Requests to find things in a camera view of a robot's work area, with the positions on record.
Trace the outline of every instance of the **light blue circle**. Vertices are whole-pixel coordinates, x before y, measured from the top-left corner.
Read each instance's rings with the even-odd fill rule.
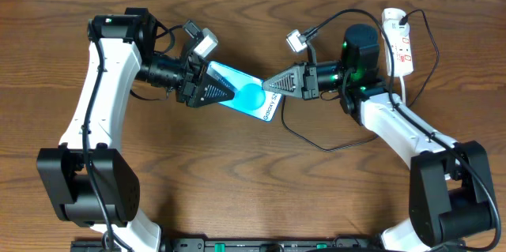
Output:
[[[266,102],[266,93],[262,86],[257,84],[247,84],[242,87],[234,97],[234,107],[253,111],[260,108]]]

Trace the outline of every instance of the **wood grain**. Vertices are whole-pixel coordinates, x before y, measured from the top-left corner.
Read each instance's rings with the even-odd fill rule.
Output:
[[[303,59],[284,40],[294,28],[350,7],[378,17],[388,6],[424,9],[441,63],[413,109],[438,130],[485,146],[500,210],[506,209],[506,0],[0,0],[1,251],[68,251],[71,240],[97,237],[57,220],[36,156],[57,145],[74,113],[88,62],[87,20],[128,6],[149,7],[166,25],[192,18],[211,28],[220,40],[214,59],[262,78]],[[322,30],[319,59],[338,57],[344,31],[357,22],[369,23],[345,15]],[[434,51],[423,20],[410,23],[416,71],[406,83],[413,96]],[[177,38],[180,47],[184,35]],[[129,101],[123,155],[141,180],[142,208],[169,235],[210,238],[373,234],[408,216],[409,172],[383,141],[318,152],[287,133],[279,118],[278,112],[264,123],[220,105],[187,108],[173,98]],[[286,120],[324,146],[371,134],[338,102],[289,100]],[[469,241],[485,245],[491,237]]]

